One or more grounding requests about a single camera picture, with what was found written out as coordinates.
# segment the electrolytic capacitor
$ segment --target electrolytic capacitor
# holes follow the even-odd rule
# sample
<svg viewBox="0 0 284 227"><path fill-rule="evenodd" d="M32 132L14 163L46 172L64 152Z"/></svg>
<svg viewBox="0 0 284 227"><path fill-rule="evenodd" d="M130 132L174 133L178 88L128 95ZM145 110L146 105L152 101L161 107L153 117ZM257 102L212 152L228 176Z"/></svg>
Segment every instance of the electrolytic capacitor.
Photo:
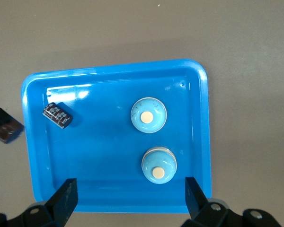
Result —
<svg viewBox="0 0 284 227"><path fill-rule="evenodd" d="M55 103L48 104L43 110L43 115L62 129L66 128L72 121L72 116Z"/></svg>

